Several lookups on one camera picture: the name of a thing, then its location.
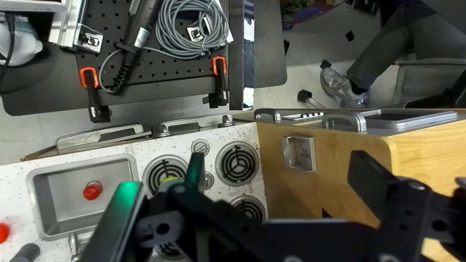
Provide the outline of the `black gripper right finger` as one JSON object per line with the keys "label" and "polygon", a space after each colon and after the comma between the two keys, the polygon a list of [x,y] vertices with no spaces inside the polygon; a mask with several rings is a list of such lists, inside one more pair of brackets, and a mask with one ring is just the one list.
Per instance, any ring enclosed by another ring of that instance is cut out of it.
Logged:
{"label": "black gripper right finger", "polygon": [[352,151],[347,167],[347,183],[378,218],[381,227],[393,224],[391,211],[398,179],[366,151]]}

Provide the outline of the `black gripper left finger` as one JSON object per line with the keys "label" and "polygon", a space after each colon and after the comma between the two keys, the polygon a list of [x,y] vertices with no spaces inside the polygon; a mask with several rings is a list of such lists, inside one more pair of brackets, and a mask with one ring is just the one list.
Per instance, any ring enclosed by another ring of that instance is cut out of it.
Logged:
{"label": "black gripper left finger", "polygon": [[186,169],[184,183],[190,188],[200,189],[205,178],[205,154],[192,153]]}

